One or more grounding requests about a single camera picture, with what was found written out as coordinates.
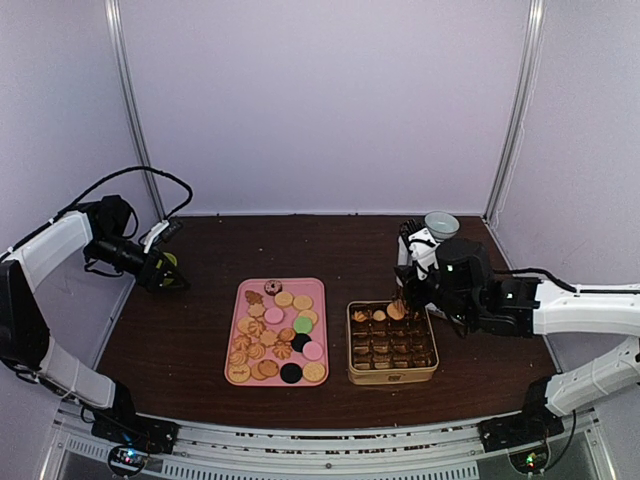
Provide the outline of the plain round brown cookie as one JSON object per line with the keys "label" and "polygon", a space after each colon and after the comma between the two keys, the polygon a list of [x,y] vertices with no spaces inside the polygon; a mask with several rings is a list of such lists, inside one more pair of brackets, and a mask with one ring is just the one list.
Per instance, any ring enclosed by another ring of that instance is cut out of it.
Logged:
{"label": "plain round brown cookie", "polygon": [[406,309],[401,301],[391,302],[386,307],[387,315],[394,321],[400,321],[405,318]]}

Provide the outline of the metal serving tongs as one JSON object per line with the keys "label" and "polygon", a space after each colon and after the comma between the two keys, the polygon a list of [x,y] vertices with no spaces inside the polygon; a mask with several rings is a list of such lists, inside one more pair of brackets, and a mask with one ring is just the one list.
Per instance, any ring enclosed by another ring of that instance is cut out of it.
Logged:
{"label": "metal serving tongs", "polygon": [[407,275],[411,272],[411,257],[401,236],[397,237],[397,261],[393,268],[393,272],[396,282],[396,290],[393,294],[393,300],[401,302],[407,312],[412,312],[414,308],[407,295],[405,285]]}

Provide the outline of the brown leaf cookie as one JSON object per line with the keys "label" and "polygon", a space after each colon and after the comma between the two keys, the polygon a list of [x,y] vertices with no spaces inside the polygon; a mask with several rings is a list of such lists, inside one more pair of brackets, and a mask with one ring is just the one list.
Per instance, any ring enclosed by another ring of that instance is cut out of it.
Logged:
{"label": "brown leaf cookie", "polygon": [[352,320],[357,323],[364,323],[368,320],[368,315],[364,311],[355,311]]}

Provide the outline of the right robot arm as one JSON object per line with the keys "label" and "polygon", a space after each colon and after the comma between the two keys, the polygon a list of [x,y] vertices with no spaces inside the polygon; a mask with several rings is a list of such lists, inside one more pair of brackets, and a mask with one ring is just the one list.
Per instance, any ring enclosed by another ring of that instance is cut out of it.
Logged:
{"label": "right robot arm", "polygon": [[635,285],[579,287],[543,269],[496,271],[479,242],[438,243],[414,235],[399,242],[395,268],[405,305],[429,305],[459,335],[482,331],[531,338],[558,333],[624,336],[611,351],[565,373],[532,383],[513,419],[519,440],[535,440],[551,419],[639,381],[639,289]]}

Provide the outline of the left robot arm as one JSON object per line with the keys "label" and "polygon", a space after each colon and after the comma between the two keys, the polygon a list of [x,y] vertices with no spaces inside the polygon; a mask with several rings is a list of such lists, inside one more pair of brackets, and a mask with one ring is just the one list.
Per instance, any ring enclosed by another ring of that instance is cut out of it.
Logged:
{"label": "left robot arm", "polygon": [[130,276],[150,293],[184,291],[189,283],[159,245],[180,223],[166,218],[136,240],[127,231],[133,209],[119,195],[73,205],[9,250],[1,260],[1,360],[17,376],[97,412],[123,444],[137,442],[144,424],[129,389],[95,371],[73,346],[106,328],[109,289],[82,285],[96,264]]}

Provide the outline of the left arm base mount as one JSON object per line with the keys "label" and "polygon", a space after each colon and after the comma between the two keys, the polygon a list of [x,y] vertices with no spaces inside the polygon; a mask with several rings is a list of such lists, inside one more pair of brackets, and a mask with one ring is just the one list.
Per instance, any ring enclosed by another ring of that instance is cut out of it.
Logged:
{"label": "left arm base mount", "polygon": [[91,427],[94,437],[113,443],[107,466],[122,478],[140,474],[154,455],[171,454],[178,433],[176,423],[147,417],[138,418],[137,429],[104,417],[97,417]]}

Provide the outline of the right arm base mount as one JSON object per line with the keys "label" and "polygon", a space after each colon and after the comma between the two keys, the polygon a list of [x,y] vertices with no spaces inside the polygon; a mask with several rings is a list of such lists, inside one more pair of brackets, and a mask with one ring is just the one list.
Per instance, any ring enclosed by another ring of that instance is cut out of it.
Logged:
{"label": "right arm base mount", "polygon": [[552,464],[551,437],[564,432],[564,423],[553,414],[525,414],[494,417],[477,426],[486,453],[505,451],[511,467],[532,477]]}

